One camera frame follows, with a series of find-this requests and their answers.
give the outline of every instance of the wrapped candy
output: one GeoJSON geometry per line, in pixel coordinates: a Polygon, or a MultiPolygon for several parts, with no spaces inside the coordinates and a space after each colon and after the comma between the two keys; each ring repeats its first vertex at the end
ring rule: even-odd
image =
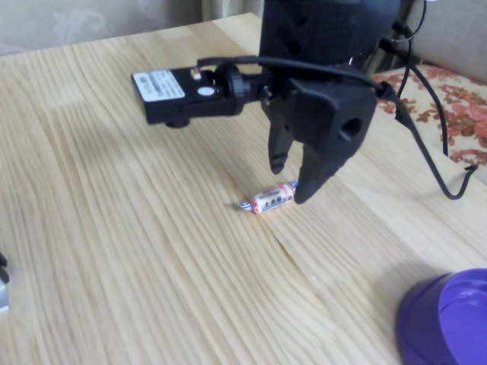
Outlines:
{"type": "Polygon", "coordinates": [[[295,180],[289,184],[280,185],[272,190],[266,190],[250,199],[250,202],[238,203],[245,211],[253,211],[256,214],[270,211],[294,200],[294,193],[298,187],[295,180]]]}

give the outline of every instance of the wood grain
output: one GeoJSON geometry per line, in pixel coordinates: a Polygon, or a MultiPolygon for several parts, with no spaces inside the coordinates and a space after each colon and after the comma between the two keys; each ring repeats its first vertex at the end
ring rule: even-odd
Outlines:
{"type": "Polygon", "coordinates": [[[301,151],[271,174],[258,105],[146,125],[131,73],[256,52],[258,27],[248,14],[0,58],[2,365],[397,363],[408,287],[485,264],[487,188],[447,201],[380,111],[314,199],[261,216],[234,203],[294,179],[301,151]]]}

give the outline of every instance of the sticker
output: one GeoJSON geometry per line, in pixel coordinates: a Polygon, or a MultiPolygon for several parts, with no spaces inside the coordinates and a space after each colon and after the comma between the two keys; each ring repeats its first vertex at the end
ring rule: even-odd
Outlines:
{"type": "Polygon", "coordinates": [[[146,102],[175,100],[185,97],[171,71],[153,71],[134,74],[137,88],[146,102]]]}
{"type": "Polygon", "coordinates": [[[202,97],[210,97],[215,93],[215,89],[213,87],[204,86],[198,89],[198,94],[202,97]]]}

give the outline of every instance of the purple plastic container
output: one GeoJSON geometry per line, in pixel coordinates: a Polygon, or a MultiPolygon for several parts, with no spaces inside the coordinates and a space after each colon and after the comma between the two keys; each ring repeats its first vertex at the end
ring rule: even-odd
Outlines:
{"type": "Polygon", "coordinates": [[[487,365],[487,269],[422,281],[396,322],[405,365],[487,365]]]}

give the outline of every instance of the floral fabric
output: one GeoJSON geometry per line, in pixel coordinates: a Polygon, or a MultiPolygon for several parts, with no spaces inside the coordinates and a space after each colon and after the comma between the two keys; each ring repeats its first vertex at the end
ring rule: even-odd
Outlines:
{"type": "MultiPolygon", "coordinates": [[[[450,159],[465,167],[479,165],[479,171],[474,176],[487,183],[487,85],[434,66],[422,65],[419,69],[443,104],[450,159]]],[[[375,75],[374,79],[387,81],[398,89],[403,75],[404,69],[399,69],[375,75]]],[[[438,110],[415,75],[409,76],[402,99],[424,141],[442,150],[438,110]]],[[[379,107],[386,113],[396,113],[392,103],[381,101],[379,107]]]]}

